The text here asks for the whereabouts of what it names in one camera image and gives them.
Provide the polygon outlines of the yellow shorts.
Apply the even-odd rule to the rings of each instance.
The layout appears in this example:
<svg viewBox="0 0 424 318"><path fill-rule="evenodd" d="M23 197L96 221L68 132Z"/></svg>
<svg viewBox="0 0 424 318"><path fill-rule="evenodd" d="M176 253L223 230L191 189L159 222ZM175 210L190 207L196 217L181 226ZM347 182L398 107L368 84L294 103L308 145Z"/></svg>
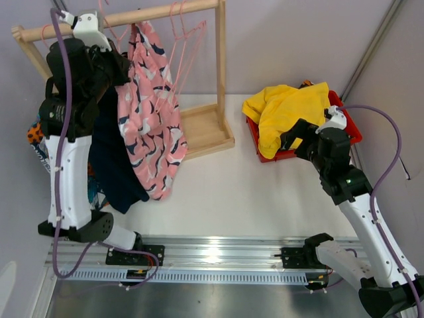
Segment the yellow shorts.
<svg viewBox="0 0 424 318"><path fill-rule="evenodd" d="M281 147L280 136L300 119L321 126L324 110L330 107L329 86L326 82L303 88L288 85L265 87L246 99L242 113L258 125L259 153L273 159Z"/></svg>

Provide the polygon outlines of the orange black camouflage shorts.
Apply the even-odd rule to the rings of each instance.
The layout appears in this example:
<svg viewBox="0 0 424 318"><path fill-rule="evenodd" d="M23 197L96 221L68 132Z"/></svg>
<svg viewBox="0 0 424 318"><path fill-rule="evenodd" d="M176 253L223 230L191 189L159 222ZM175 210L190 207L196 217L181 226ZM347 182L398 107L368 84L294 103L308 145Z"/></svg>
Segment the orange black camouflage shorts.
<svg viewBox="0 0 424 318"><path fill-rule="evenodd" d="M302 84L299 86L299 89L302 89L304 87L310 87L310 86L313 86L313 85L314 85L314 83L312 81L304 80L302 82Z"/></svg>

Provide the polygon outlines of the pink patterned shorts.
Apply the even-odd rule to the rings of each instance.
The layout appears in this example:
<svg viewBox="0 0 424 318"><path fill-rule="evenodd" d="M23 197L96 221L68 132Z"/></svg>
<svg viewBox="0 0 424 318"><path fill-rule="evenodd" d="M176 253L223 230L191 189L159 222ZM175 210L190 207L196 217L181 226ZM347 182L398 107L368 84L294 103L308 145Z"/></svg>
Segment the pink patterned shorts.
<svg viewBox="0 0 424 318"><path fill-rule="evenodd" d="M133 24L129 82L117 86L118 126L133 171L148 196L166 199L188 147L170 65L148 21Z"/></svg>

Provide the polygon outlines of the pink hanger of yellow shorts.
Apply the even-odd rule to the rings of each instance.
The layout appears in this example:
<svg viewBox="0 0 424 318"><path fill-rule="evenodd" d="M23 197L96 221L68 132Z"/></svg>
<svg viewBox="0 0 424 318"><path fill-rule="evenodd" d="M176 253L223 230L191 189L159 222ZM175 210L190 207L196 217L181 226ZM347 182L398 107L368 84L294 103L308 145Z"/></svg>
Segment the pink hanger of yellow shorts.
<svg viewBox="0 0 424 318"><path fill-rule="evenodd" d="M179 5L176 5L176 7L174 8L174 22L176 24L176 27L178 28L178 32L181 33L180 18L178 16L178 9L179 8L180 8ZM163 79L162 90L160 91L160 94L159 94L160 98L162 98L164 101L161 101L159 103L160 106L163 106L163 104L165 102L168 102L170 105L174 105L178 102L178 99L172 98L172 93L171 93L170 89L171 89L172 82L174 81L175 74L176 74L176 71L177 71L177 62L180 59L181 48L182 48L182 45L179 44L178 48L176 50L176 53L175 53L171 67L169 67L169 59L170 59L170 56L171 56L171 53L170 53L170 56L169 56L169 59L168 59L168 64L164 69L164 73L163 73L163 76L162 76L162 79Z"/></svg>

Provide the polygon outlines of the pink hanger of camouflage shorts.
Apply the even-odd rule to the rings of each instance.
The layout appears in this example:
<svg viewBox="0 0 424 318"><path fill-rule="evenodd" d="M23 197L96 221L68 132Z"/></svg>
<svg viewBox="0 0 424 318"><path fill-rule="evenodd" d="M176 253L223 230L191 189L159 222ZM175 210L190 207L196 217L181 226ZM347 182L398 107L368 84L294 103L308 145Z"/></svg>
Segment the pink hanger of camouflage shorts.
<svg viewBox="0 0 424 318"><path fill-rule="evenodd" d="M175 74L174 81L171 86L172 98L178 98L186 84L187 77L192 69L194 60L198 54L199 47L201 41L206 33L207 22L206 20L200 21L193 28L187 29L184 21L184 5L186 1L182 1L180 3L174 2L171 5L170 9L170 22L172 26L172 33L174 36L174 45L172 47L171 56L169 59L169 67L172 66L172 62L178 48L178 45L181 44L181 52L180 59L177 62L177 71ZM178 16L180 18L180 30L181 33L178 32L178 28L174 22L174 8L176 5L179 5Z"/></svg>

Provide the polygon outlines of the navy blue shorts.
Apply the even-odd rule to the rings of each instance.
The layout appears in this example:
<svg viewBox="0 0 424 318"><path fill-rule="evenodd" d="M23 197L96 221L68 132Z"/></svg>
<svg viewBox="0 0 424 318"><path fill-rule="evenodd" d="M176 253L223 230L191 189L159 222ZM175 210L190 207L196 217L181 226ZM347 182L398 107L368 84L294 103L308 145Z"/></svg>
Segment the navy blue shorts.
<svg viewBox="0 0 424 318"><path fill-rule="evenodd" d="M91 146L87 166L87 196L94 209L107 204L125 214L149 196L136 177L118 127L118 95L113 87L103 90L100 100L92 100Z"/></svg>

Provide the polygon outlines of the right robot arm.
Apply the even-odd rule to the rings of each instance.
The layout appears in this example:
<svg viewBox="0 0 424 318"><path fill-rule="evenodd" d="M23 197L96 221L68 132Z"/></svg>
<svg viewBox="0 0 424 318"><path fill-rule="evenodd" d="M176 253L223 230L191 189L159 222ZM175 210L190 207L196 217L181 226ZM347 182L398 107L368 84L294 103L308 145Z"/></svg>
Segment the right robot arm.
<svg viewBox="0 0 424 318"><path fill-rule="evenodd" d="M303 261L335 270L357 291L371 317L389 317L420 305L423 276L391 234L364 172L350 163L349 135L339 127L318 127L300 119L281 135L282 148L297 138L301 144L295 155L314 165L323 190L347 218L368 257L364 263L322 233L305 240Z"/></svg>

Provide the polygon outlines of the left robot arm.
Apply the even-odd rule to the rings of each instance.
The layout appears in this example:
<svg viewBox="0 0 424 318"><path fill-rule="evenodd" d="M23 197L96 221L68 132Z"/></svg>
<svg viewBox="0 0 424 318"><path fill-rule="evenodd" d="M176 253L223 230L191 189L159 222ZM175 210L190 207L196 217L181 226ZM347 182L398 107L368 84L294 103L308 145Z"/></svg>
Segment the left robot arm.
<svg viewBox="0 0 424 318"><path fill-rule="evenodd" d="M138 264L144 256L141 235L116 225L111 213L92 208L87 190L98 103L109 88L129 82L129 61L114 46L102 51L76 38L52 44L46 61L52 77L39 113L50 159L51 200L38 233L102 242L120 248L127 264Z"/></svg>

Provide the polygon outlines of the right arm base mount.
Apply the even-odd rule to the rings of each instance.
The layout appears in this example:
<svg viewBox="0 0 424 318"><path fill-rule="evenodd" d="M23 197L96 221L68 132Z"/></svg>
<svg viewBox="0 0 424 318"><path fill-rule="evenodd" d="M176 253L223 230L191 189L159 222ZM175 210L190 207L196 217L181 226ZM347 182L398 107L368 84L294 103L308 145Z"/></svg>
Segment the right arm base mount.
<svg viewBox="0 0 424 318"><path fill-rule="evenodd" d="M304 240L302 247L282 247L279 254L274 257L280 258L285 269L317 269L324 270L317 257L315 249L323 242L333 241L334 238L327 233L320 233Z"/></svg>

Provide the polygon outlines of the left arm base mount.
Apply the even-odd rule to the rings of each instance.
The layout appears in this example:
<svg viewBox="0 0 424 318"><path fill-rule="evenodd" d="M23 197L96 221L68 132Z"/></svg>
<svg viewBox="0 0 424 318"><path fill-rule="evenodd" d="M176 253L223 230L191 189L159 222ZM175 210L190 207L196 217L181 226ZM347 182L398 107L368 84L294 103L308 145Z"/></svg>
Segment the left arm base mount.
<svg viewBox="0 0 424 318"><path fill-rule="evenodd" d="M164 245L144 245L144 251L155 255L159 261L159 266L163 265L165 256ZM156 262L150 255L141 255L129 252L109 251L105 259L106 265L114 266L156 266Z"/></svg>

